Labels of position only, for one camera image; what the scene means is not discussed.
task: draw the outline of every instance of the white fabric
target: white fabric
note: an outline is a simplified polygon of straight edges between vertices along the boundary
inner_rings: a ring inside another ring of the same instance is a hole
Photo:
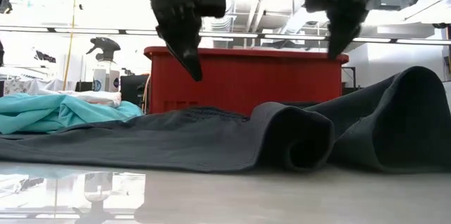
[[[118,107],[121,104],[121,93],[120,92],[103,92],[103,91],[85,91],[85,92],[75,92],[75,91],[51,91],[46,89],[40,89],[37,93],[38,95],[47,94],[67,94],[72,97],[76,97],[90,104],[102,104],[113,108]]]
[[[77,82],[67,82],[67,90],[75,90]],[[36,95],[39,89],[47,89],[51,91],[63,90],[62,80],[6,80],[4,83],[4,95],[15,93],[26,93]]]

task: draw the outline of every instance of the glossy floor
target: glossy floor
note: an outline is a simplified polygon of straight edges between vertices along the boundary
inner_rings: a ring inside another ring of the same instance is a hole
[[[0,223],[449,223],[451,175],[0,165]]]

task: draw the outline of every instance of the gray fabric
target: gray fabric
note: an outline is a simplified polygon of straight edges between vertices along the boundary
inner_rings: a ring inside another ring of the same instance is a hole
[[[3,135],[5,161],[230,172],[256,164],[305,171],[326,160],[404,173],[451,168],[451,114],[436,74],[410,68],[307,108],[268,102],[250,118],[190,108],[84,124],[54,135]]]

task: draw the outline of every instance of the turquoise fabric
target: turquoise fabric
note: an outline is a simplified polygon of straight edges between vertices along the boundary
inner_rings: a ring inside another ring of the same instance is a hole
[[[12,94],[0,98],[0,133],[51,133],[72,125],[124,121],[140,115],[141,109],[128,101],[122,101],[118,108],[111,108],[63,94]]]

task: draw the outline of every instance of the red bin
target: red bin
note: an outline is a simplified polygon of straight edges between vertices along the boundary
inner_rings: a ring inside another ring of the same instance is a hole
[[[320,102],[341,95],[341,65],[325,53],[199,49],[203,80],[195,82],[166,47],[147,47],[152,60],[150,112],[215,106],[250,115],[266,101]]]

